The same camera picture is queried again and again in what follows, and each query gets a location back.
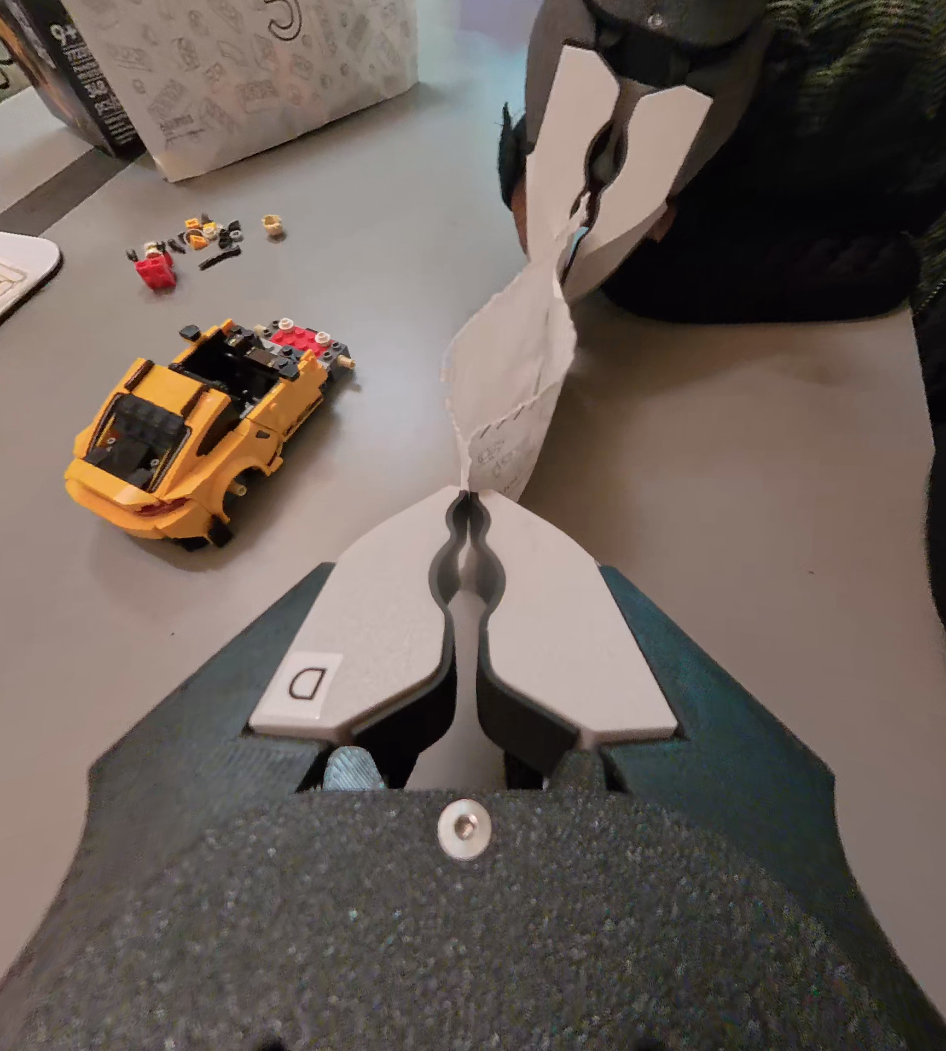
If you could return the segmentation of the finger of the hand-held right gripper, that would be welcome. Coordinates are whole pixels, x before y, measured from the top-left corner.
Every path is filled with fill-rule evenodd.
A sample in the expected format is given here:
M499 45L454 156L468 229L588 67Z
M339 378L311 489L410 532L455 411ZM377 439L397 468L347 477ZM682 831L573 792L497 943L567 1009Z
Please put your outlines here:
M569 303L595 291L663 217L711 106L708 96L686 85L637 100L625 126L622 164L597 195L595 217L567 270Z
M629 235L605 231L605 195L624 161L623 130L616 110L619 79L593 49L564 44L532 152L525 168L526 248L530 256L582 215L591 244L573 257L615 262L628 255Z

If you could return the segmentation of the small group of toy bricks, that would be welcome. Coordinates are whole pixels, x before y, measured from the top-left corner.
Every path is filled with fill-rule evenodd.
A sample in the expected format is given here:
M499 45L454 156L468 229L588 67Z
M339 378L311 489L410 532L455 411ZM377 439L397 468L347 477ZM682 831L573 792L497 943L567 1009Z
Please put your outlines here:
M184 226L178 230L174 236L147 242L140 250L128 248L125 251L125 256L137 264L143 262L145 257L184 256L188 252L203 252L212 247L221 254L239 248L244 239L242 224L239 221L221 224L206 213L202 213L201 217L191 217L186 220Z

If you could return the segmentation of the person's right forearm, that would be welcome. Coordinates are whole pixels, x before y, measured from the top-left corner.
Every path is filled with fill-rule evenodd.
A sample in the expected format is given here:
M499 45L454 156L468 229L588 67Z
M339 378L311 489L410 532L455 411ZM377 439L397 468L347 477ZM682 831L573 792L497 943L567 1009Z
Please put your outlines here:
M946 246L946 1L767 2L755 99L711 177Z

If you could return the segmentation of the torn white paper bag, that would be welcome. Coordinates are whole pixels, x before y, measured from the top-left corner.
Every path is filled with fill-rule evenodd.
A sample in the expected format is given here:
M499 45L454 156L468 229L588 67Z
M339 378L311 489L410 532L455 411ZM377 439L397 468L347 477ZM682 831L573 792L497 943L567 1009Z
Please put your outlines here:
M559 275L584 214L579 208L445 353L445 403L467 492L516 502L532 478L576 349Z

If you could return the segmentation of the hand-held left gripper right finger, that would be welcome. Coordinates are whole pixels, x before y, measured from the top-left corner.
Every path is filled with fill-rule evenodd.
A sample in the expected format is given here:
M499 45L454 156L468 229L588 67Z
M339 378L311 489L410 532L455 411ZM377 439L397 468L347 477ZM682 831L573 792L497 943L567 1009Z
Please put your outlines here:
M473 495L473 550L478 718L519 777L550 778L568 753L675 736L677 717L582 547L484 491Z

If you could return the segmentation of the black toy set box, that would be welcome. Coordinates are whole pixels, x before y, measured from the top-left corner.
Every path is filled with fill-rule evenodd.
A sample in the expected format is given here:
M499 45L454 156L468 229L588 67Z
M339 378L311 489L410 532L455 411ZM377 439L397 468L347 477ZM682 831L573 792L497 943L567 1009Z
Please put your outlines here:
M94 148L131 161L146 151L62 1L0 1L0 41L58 120Z

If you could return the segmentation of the full white paper bag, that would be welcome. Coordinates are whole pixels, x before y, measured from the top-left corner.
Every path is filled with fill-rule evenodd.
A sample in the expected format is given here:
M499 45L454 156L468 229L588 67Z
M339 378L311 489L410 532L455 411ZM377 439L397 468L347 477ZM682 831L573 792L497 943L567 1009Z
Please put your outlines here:
M161 174L209 174L418 80L414 1L65 7Z

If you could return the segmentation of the yellow toy brick car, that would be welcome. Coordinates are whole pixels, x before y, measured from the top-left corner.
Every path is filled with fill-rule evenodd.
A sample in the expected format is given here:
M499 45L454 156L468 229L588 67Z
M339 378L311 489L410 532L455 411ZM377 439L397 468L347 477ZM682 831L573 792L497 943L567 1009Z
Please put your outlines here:
M197 551L232 539L229 506L355 369L349 347L292 320L183 328L185 347L140 357L74 440L71 500L138 540Z

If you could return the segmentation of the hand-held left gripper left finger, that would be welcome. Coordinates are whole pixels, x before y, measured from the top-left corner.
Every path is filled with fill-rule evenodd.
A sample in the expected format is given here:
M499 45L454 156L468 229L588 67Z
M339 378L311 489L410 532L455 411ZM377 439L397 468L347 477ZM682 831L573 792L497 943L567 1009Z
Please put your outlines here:
M341 555L260 697L252 731L354 745L386 781L410 778L457 706L449 605L467 497L447 486Z

